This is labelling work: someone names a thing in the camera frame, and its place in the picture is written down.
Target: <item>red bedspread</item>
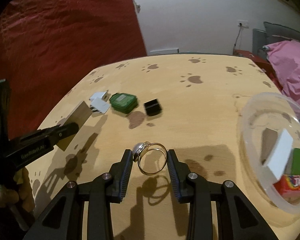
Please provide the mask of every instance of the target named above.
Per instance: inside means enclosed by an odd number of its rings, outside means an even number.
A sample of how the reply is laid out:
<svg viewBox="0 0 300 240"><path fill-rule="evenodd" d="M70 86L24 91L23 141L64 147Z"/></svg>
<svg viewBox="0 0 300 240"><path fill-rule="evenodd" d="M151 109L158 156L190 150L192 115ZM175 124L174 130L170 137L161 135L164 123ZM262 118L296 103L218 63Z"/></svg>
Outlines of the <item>red bedspread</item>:
<svg viewBox="0 0 300 240"><path fill-rule="evenodd" d="M92 69L145 55L132 0L13 0L0 17L9 137L37 129Z"/></svg>

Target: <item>green pouch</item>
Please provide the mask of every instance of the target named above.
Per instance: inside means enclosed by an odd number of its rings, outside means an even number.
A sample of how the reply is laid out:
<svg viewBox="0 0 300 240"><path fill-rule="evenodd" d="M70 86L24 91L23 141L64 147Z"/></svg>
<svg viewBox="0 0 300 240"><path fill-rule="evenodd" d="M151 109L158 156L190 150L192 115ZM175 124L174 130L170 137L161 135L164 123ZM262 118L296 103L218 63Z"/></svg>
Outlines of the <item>green pouch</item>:
<svg viewBox="0 0 300 240"><path fill-rule="evenodd" d="M138 106L138 99L136 96L126 93L115 93L109 99L109 102L114 110L124 114L130 113Z"/></svg>

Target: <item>white wall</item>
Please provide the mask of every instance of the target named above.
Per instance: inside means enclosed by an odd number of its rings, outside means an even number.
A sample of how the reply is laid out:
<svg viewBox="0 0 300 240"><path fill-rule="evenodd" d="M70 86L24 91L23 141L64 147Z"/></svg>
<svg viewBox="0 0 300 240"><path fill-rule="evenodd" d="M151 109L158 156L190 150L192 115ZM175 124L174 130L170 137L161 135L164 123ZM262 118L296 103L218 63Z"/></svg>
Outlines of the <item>white wall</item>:
<svg viewBox="0 0 300 240"><path fill-rule="evenodd" d="M263 22L300 31L300 14L278 0L136 0L141 5L139 25L147 52L179 48L180 52L231 54L239 27L240 49L252 50L252 29Z"/></svg>

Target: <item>power cord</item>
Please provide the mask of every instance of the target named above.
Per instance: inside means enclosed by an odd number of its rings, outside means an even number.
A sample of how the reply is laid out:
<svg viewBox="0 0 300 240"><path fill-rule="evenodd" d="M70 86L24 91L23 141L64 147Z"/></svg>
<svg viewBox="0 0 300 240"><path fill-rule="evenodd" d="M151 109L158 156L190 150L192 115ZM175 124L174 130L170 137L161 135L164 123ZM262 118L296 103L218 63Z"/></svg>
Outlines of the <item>power cord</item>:
<svg viewBox="0 0 300 240"><path fill-rule="evenodd" d="M240 32L241 32L242 23L239 23L239 25L240 25L239 33L238 33L237 38L235 39L235 43L234 43L234 45L233 45L232 52L234 52L235 46L237 45L237 41L238 41L238 38L239 38L239 35L240 35Z"/></svg>

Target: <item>wall outlet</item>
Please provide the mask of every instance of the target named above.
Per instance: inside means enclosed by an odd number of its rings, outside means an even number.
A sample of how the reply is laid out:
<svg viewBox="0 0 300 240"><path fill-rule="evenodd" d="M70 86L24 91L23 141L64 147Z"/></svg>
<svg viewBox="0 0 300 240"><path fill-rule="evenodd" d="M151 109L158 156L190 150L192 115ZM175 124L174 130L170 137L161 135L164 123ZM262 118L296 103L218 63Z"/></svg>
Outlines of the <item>wall outlet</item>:
<svg viewBox="0 0 300 240"><path fill-rule="evenodd" d="M238 20L238 26L240 26L240 23L242 24L242 27L249 28L248 21Z"/></svg>

